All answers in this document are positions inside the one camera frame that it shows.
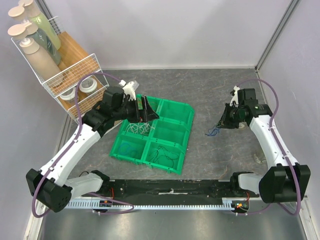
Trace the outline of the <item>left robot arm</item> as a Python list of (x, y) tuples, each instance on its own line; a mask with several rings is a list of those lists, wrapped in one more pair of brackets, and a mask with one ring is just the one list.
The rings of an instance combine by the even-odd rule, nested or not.
[(110, 191), (110, 178), (98, 170), (69, 179), (72, 169), (83, 155), (98, 142), (116, 121), (148, 123), (159, 119), (149, 105), (145, 95), (141, 96), (139, 108), (135, 92), (128, 88), (111, 86), (103, 92), (102, 99), (79, 119), (75, 134), (60, 151), (40, 170), (30, 169), (26, 181), (32, 195), (32, 206), (36, 201), (55, 213), (64, 209), (70, 200), (85, 194), (95, 193), (99, 197)]

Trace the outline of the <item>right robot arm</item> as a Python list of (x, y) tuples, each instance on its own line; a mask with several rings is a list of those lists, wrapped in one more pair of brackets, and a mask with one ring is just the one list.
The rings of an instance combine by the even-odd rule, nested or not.
[(269, 106), (258, 102), (253, 88), (235, 86), (230, 94), (232, 99), (225, 104), (218, 127), (237, 129), (241, 123), (247, 124), (260, 144), (268, 167), (263, 176), (248, 171), (233, 173), (230, 193), (240, 197), (248, 190), (260, 195), (267, 204), (302, 200), (311, 176), (310, 168), (299, 164), (288, 150)]

